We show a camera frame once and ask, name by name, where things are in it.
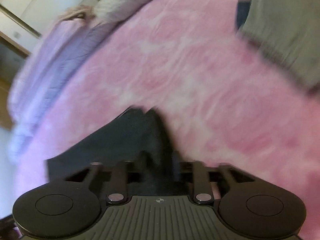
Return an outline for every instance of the gray cloth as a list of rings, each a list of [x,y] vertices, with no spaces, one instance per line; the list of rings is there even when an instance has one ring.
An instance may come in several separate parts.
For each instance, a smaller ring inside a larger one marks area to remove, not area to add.
[[[308,89],[320,84],[320,0],[252,0],[241,32]]]

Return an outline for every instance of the pink blanket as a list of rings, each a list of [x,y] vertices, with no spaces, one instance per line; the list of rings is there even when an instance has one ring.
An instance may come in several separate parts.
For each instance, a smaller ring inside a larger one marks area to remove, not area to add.
[[[47,181],[44,160],[129,105],[158,106],[187,159],[229,162],[297,194],[300,232],[320,239],[320,103],[236,37],[237,0],[153,0],[68,83],[22,156],[16,196]]]

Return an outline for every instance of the white wall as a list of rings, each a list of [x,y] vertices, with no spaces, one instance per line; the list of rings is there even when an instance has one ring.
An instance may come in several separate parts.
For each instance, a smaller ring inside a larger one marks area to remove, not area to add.
[[[10,39],[32,52],[38,39],[0,11],[0,31]]]
[[[15,166],[7,157],[7,145],[10,132],[0,127],[0,218],[12,213],[13,176]]]

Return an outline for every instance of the metal pin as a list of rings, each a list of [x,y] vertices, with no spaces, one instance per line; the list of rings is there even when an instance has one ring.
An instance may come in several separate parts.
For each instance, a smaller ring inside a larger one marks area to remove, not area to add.
[[[113,194],[110,194],[108,196],[108,199],[110,199],[111,201],[121,201],[124,199],[124,196],[120,193],[113,193]]]
[[[211,200],[211,196],[207,193],[200,193],[200,194],[196,195],[196,199],[204,202],[204,201]]]

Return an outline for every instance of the ribbed surface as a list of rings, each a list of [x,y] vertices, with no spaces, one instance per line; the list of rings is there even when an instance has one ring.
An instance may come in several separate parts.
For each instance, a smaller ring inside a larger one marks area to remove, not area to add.
[[[226,228],[210,207],[186,196],[134,196],[109,207],[100,221],[71,240],[245,240]]]

